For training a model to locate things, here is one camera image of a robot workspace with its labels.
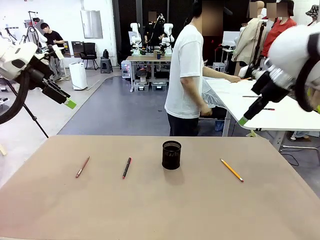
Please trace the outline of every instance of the white floor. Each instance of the white floor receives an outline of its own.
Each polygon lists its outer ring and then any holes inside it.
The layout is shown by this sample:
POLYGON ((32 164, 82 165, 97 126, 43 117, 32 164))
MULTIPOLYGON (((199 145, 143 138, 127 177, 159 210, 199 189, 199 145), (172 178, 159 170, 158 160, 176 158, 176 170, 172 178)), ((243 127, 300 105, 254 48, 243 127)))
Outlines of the white floor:
MULTIPOLYGON (((58 85, 71 95, 77 106, 70 109, 64 104, 57 104, 38 89, 28 93, 25 104, 37 117, 38 122, 49 136, 56 135, 71 119, 86 100, 97 90, 105 79, 120 76, 120 69, 113 68, 111 74, 100 74, 100 70, 86 70, 89 90, 74 91, 71 81, 62 81, 58 85)), ((9 98, 13 103, 15 96, 12 92, 0 92, 2 98, 9 98)), ((24 108, 16 117, 0 125, 0 144, 8 152, 6 156, 0 154, 0 187, 21 167, 21 165, 46 140, 36 123, 24 108)))

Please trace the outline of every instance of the white t-shirt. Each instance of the white t-shirt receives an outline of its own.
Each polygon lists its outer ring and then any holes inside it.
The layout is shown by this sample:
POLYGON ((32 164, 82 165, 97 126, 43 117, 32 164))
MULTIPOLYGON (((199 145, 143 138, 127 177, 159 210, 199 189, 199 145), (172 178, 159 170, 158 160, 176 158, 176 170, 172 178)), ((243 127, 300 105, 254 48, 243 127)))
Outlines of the white t-shirt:
POLYGON ((196 119, 200 109, 185 92, 180 78, 196 77, 199 94, 202 93, 204 38, 197 28, 187 25, 180 32, 172 53, 169 90, 164 108, 166 112, 181 119, 196 119))

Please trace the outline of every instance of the cup on workbench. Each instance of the cup on workbench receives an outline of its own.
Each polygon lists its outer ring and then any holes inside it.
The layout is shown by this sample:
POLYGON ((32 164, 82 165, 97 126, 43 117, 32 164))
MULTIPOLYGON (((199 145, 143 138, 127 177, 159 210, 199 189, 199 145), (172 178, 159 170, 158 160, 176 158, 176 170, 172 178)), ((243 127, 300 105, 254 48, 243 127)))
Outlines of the cup on workbench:
POLYGON ((177 141, 166 141, 162 145, 162 166, 168 170, 180 167, 181 144, 177 141))

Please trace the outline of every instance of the brown table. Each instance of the brown table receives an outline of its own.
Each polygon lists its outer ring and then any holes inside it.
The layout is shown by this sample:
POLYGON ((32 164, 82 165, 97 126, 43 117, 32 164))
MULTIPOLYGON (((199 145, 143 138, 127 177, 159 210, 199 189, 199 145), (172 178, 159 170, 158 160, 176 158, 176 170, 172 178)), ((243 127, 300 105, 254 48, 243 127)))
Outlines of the brown table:
POLYGON ((130 92, 132 93, 134 91, 134 78, 135 78, 135 66, 138 65, 136 62, 151 62, 151 81, 155 79, 155 63, 158 65, 165 65, 161 64, 161 62, 171 62, 171 56, 161 56, 160 59, 157 59, 153 54, 148 55, 141 55, 141 56, 128 56, 126 58, 126 61, 131 62, 131 89, 130 92))
POLYGON ((0 189, 0 236, 51 240, 319 240, 320 201, 263 138, 54 136, 0 189), (79 178, 78 169, 90 156, 79 178), (128 157, 132 163, 122 174, 128 157), (244 179, 241 183, 223 158, 244 179))

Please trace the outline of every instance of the pencil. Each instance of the pencil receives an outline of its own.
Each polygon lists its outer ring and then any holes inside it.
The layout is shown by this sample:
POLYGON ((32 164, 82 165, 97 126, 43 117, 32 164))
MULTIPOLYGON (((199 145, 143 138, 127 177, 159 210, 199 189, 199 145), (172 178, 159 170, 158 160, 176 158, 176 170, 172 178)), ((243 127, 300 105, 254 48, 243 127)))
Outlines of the pencil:
POLYGON ((84 170, 85 166, 87 165, 88 161, 89 161, 90 156, 87 157, 87 159, 85 160, 83 166, 80 168, 80 170, 78 171, 78 173, 76 174, 75 178, 77 179, 80 174, 82 173, 82 171, 84 170))
POLYGON ((224 164, 231 172, 233 172, 234 175, 236 175, 236 177, 237 177, 241 182, 244 182, 244 180, 239 176, 239 174, 236 173, 236 171, 233 170, 233 169, 228 165, 228 163, 226 163, 226 162, 225 162, 224 160, 222 160, 221 158, 220 158, 220 160, 221 160, 221 162, 223 162, 223 164, 224 164))
POLYGON ((126 175, 127 175, 131 160, 132 160, 131 157, 129 157, 128 161, 126 162, 126 166, 125 166, 125 169, 124 169, 124 172, 123 172, 123 175, 122 175, 122 179, 126 178, 126 175))

